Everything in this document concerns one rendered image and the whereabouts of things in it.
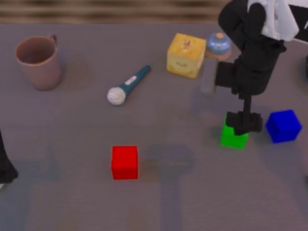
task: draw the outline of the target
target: block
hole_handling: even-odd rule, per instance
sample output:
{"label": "block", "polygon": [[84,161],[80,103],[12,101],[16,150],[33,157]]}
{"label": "block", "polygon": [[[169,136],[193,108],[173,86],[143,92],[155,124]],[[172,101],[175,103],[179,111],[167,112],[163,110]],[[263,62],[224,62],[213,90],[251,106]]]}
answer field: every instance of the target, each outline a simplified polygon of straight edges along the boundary
{"label": "block", "polygon": [[111,170],[114,180],[138,179],[138,150],[136,146],[113,146]]}
{"label": "block", "polygon": [[241,136],[236,136],[234,134],[234,128],[228,127],[225,120],[222,127],[220,145],[229,148],[243,149],[248,140],[248,136],[248,133]]}
{"label": "block", "polygon": [[293,110],[272,112],[265,127],[273,143],[294,141],[302,130]]}
{"label": "block", "polygon": [[196,78],[205,56],[206,40],[177,33],[167,52],[167,71]]}
{"label": "block", "polygon": [[216,72],[218,68],[217,59],[205,59],[202,81],[201,81],[201,92],[207,97],[212,97],[216,93]]}

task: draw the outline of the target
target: cube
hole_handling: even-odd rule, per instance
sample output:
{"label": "cube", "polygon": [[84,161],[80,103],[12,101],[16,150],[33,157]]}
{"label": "cube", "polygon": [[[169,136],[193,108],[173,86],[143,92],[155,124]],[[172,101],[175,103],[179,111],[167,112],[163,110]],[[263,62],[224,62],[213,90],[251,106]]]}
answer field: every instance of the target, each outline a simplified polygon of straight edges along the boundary
{"label": "cube", "polygon": [[272,112],[265,127],[273,143],[294,141],[302,129],[293,110]]}
{"label": "cube", "polygon": [[221,146],[235,148],[235,149],[243,149],[246,145],[247,140],[248,140],[248,133],[237,136],[234,133],[234,128],[228,127],[226,125],[226,120],[224,121],[220,138]]}
{"label": "cube", "polygon": [[136,146],[112,147],[111,170],[114,180],[138,179],[138,151]]}
{"label": "cube", "polygon": [[206,40],[177,33],[167,52],[167,71],[196,78],[205,56]]}

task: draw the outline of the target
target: table surface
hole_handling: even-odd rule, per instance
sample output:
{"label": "table surface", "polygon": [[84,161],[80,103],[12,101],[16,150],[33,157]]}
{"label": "table surface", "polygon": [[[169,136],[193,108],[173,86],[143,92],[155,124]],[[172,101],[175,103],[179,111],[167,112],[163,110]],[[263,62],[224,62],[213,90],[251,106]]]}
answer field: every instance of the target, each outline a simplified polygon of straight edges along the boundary
{"label": "table surface", "polygon": [[[175,33],[205,38],[208,25],[1,26],[0,127],[20,177],[0,191],[1,231],[306,231],[308,46],[290,42],[267,91],[253,99],[266,120],[294,109],[295,142],[251,134],[244,150],[219,145],[228,89],[213,99],[201,78],[166,72]],[[64,79],[40,92],[23,78],[15,46],[58,35]],[[230,61],[238,55],[233,51]],[[152,73],[120,107],[106,93],[146,64]],[[113,145],[137,145],[140,179],[113,181]]]}

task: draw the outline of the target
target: yellow cube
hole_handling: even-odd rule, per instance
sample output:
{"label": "yellow cube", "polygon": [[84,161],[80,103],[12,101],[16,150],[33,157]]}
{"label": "yellow cube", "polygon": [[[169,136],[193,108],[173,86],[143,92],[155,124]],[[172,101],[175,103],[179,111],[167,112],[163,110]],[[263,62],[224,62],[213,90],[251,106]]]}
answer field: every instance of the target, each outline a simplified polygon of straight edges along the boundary
{"label": "yellow cube", "polygon": [[167,71],[196,78],[204,60],[206,40],[177,33],[167,52]]}

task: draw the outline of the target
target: mug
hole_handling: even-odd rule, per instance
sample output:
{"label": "mug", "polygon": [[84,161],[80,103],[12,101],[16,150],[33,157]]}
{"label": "mug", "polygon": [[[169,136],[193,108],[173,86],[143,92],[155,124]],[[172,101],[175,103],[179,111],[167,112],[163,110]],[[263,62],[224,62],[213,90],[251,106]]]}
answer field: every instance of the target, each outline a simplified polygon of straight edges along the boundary
{"label": "mug", "polygon": [[25,77],[38,90],[52,90],[61,83],[57,36],[31,37],[16,48],[16,59]]}

